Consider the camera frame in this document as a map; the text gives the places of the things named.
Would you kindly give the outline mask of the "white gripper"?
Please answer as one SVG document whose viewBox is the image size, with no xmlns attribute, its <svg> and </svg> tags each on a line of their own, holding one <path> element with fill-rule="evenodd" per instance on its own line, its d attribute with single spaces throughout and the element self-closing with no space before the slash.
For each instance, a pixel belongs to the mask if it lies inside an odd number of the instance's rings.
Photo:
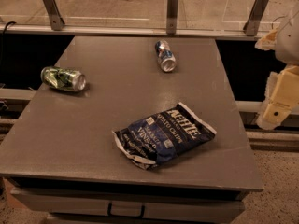
<svg viewBox="0 0 299 224">
<path fill-rule="evenodd" d="M 272 29 L 255 43 L 260 50 L 275 50 L 276 58 L 287 65 L 271 72 L 266 82 L 265 99 L 257 125 L 264 130 L 279 126 L 299 105 L 299 3 L 290 10 L 278 29 Z"/>
</svg>

